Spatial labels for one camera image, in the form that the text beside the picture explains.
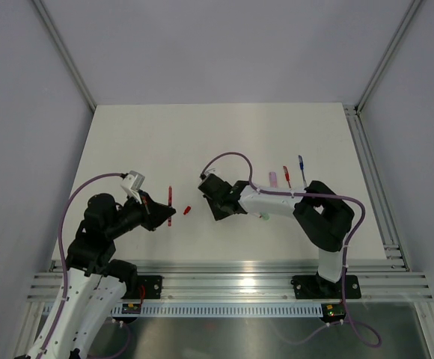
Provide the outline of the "red ink clear pen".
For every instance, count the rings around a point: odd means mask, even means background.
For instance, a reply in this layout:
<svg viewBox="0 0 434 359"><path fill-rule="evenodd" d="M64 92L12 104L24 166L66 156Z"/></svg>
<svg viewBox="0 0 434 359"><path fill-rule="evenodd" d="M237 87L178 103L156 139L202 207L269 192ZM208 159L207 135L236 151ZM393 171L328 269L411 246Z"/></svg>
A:
<svg viewBox="0 0 434 359"><path fill-rule="evenodd" d="M172 186L170 185L168 187L168 206L169 207L172 207L172 199L173 199L173 189L172 189ZM168 227L171 227L171 225L172 225L172 218L171 218L171 216L168 218Z"/></svg>

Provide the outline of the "red grip gel pen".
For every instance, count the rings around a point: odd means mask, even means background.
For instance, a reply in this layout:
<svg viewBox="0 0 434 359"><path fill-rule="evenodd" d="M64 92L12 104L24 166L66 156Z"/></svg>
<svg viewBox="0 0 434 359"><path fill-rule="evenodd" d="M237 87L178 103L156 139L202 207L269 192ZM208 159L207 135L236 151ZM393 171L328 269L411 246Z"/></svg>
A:
<svg viewBox="0 0 434 359"><path fill-rule="evenodd" d="M289 174L288 168L285 165L282 166L282 168L283 168L284 177L285 177L285 180L287 182L287 185L288 185L289 188L292 188L291 181L290 181L290 174Z"/></svg>

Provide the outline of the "blue grip gel pen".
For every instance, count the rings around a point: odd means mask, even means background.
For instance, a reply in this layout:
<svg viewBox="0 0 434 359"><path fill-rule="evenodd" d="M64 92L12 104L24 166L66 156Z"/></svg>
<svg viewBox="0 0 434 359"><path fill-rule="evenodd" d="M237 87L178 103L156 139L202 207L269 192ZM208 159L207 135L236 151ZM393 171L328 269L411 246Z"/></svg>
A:
<svg viewBox="0 0 434 359"><path fill-rule="evenodd" d="M302 158L301 155L298 155L298 160L299 160L299 168L300 168L301 175L302 175L303 186L305 188L307 188L308 187L308 183L307 183L307 180L306 180L306 177L305 177L305 165L304 165L304 160L303 160L303 158Z"/></svg>

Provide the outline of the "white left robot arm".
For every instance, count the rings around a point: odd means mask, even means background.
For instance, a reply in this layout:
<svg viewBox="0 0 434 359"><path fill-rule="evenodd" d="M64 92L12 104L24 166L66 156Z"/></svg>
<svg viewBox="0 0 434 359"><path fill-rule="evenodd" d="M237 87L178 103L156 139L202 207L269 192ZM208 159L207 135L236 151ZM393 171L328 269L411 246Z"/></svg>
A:
<svg viewBox="0 0 434 359"><path fill-rule="evenodd" d="M114 241L137 227L154 231L176 210L155 202L145 191L138 195L124 204L110 194L88 200L67 249L55 302L25 358L86 358L117 302L144 294L136 265L114 259Z"/></svg>

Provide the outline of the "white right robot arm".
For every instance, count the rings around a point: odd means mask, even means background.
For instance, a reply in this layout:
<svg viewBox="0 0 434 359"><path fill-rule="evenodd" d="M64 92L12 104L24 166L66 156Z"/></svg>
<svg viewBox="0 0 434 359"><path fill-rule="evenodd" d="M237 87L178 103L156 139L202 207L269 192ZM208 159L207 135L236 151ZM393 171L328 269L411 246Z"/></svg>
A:
<svg viewBox="0 0 434 359"><path fill-rule="evenodd" d="M326 296L342 290L343 242L355 213L327 185L313 181L303 192L279 192L243 180L231 185L215 174L202 174L200 178L198 189L217 221L232 215L260 213L296 220L319 249L318 290Z"/></svg>

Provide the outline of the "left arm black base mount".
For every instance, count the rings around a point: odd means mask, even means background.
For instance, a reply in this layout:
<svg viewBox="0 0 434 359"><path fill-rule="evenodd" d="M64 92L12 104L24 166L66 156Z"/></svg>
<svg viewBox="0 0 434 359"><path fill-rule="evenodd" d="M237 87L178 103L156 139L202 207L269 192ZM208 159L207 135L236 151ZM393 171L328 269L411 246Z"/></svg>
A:
<svg viewBox="0 0 434 359"><path fill-rule="evenodd" d="M160 275L137 275L125 281L126 292L123 299L138 300L143 298L157 300L161 298L162 280Z"/></svg>

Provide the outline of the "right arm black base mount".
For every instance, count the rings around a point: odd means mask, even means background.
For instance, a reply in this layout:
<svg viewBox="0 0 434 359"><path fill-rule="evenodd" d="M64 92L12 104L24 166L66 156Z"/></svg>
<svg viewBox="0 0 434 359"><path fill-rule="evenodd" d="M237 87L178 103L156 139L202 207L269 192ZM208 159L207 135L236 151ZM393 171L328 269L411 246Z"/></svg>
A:
<svg viewBox="0 0 434 359"><path fill-rule="evenodd" d="M337 283L324 280L318 274L295 275L290 281L296 299L360 299L361 289L355 275L346 275Z"/></svg>

